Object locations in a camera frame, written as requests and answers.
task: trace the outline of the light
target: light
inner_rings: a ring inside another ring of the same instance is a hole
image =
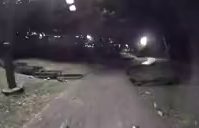
[[[152,57],[148,57],[146,61],[142,62],[142,65],[151,65],[153,63],[155,63],[156,59],[152,58]]]
[[[69,6],[69,10],[70,10],[71,12],[76,11],[76,6],[75,6],[75,5]]]
[[[139,44],[142,46],[142,47],[145,47],[147,45],[147,37],[144,36],[140,39],[140,42]]]
[[[67,3],[67,4],[73,4],[73,3],[74,3],[74,0],[66,0],[66,3]]]
[[[42,36],[42,34],[40,33],[40,34],[39,34],[39,39],[42,39],[42,38],[43,38],[43,36]]]
[[[87,35],[87,39],[88,39],[89,41],[92,41],[92,40],[93,40],[93,37],[92,37],[91,35]]]

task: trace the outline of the asphalt road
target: asphalt road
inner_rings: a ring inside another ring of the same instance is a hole
[[[24,128],[171,128],[145,104],[122,70],[102,68],[42,108]]]

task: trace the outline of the grass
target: grass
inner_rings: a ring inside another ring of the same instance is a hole
[[[57,94],[67,88],[67,84],[55,80],[40,80],[16,74],[18,84],[23,84],[25,92],[4,96],[2,88],[7,87],[4,69],[0,68],[0,127],[20,128]]]

